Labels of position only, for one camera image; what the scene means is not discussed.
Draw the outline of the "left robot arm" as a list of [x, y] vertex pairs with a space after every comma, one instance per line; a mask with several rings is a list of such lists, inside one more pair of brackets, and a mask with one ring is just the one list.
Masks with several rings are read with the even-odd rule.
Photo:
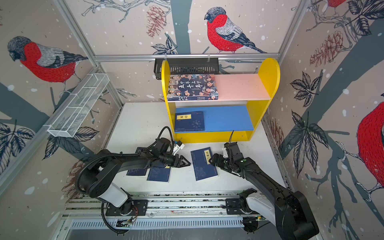
[[115, 180], [119, 174], [136, 169], [184, 168], [190, 165], [184, 156], [174, 153], [174, 142], [158, 138], [149, 147], [133, 154], [100, 151], [78, 172], [75, 188], [80, 194], [113, 208], [113, 215], [135, 215], [139, 210], [134, 200]]

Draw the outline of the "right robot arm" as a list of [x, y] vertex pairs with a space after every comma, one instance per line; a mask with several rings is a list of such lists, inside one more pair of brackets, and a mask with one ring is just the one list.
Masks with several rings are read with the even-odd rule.
[[283, 187], [250, 157], [244, 157], [237, 143], [225, 143], [228, 157], [214, 154], [209, 162], [230, 174], [238, 174], [255, 190], [241, 193], [245, 212], [255, 211], [267, 218], [283, 240], [309, 240], [320, 233], [307, 198]]

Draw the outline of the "large illustrated box book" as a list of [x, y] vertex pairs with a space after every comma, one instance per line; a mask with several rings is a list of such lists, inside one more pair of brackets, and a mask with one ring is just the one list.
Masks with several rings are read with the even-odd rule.
[[171, 75], [168, 83], [167, 100], [171, 102], [219, 99], [214, 75]]

